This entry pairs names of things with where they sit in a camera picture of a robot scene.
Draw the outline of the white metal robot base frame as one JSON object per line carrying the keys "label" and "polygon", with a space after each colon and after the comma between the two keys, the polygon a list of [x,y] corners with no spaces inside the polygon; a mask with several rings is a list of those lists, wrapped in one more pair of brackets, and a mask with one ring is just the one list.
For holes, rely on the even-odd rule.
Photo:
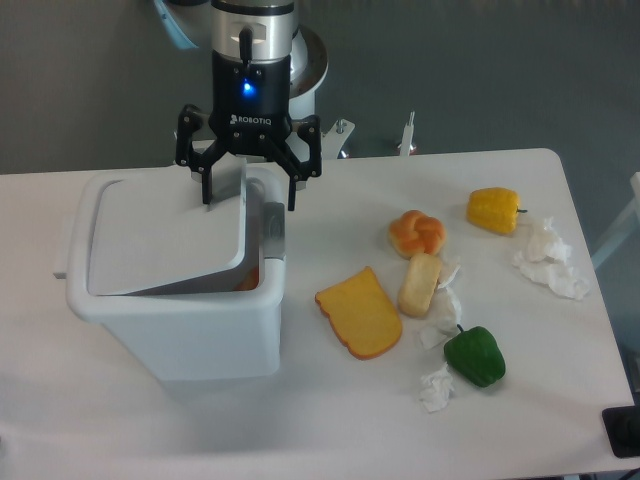
{"label": "white metal robot base frame", "polygon": [[[322,153],[325,159],[347,159],[350,157],[347,144],[354,133],[356,125],[344,118],[338,119],[335,124],[322,135]],[[408,157],[417,153],[417,145],[414,142],[415,112],[411,111],[401,140],[396,143],[398,156]]]}

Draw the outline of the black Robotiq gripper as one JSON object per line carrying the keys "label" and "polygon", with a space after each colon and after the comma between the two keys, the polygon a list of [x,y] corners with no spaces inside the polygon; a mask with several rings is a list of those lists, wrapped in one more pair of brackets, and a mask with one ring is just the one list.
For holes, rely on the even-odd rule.
{"label": "black Robotiq gripper", "polygon": [[[212,168],[225,154],[264,157],[288,175],[287,208],[294,211],[298,184],[322,174],[322,146],[318,115],[291,121],[291,56],[243,63],[213,51],[212,72],[210,116],[192,104],[185,105],[178,115],[175,163],[200,176],[202,203],[209,204],[213,198]],[[215,141],[198,153],[193,135],[207,121]],[[287,144],[291,132],[308,146],[308,160],[299,160]]]}

